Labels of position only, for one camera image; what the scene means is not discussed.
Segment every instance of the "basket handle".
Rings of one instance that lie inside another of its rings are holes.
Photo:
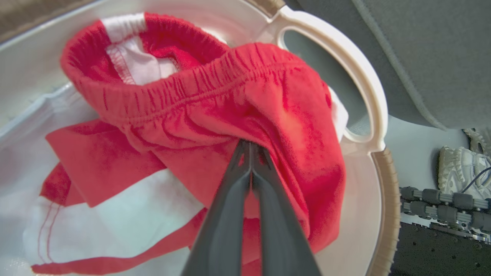
[[[368,154],[384,150],[388,125],[387,102],[375,70],[360,49],[330,24],[287,6],[280,9],[270,26],[270,32],[274,30],[271,35],[284,49],[287,49],[283,40],[287,30],[295,30],[319,44],[343,66],[360,91],[370,117],[371,133],[364,137],[345,131],[341,142],[343,154]]]

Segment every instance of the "white shoe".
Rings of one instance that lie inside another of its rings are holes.
[[[470,150],[486,156],[491,156],[491,129],[469,128],[464,129],[464,132],[470,138]]]
[[[491,158],[466,148],[440,150],[438,187],[442,193],[461,193],[476,176],[491,168]],[[491,169],[484,172],[465,193],[474,198],[491,198]]]

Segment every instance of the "black cable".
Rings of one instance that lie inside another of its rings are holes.
[[[474,177],[474,179],[469,183],[469,185],[467,185],[467,187],[465,189],[462,190],[461,193],[465,193],[465,191],[467,191],[467,189],[470,188],[470,186],[472,186],[472,184],[474,184],[474,182],[476,182],[476,180],[481,177],[481,175],[483,175],[483,173],[487,172],[488,170],[490,170],[491,167],[488,167],[486,169],[484,169],[483,171],[481,171],[476,177]]]

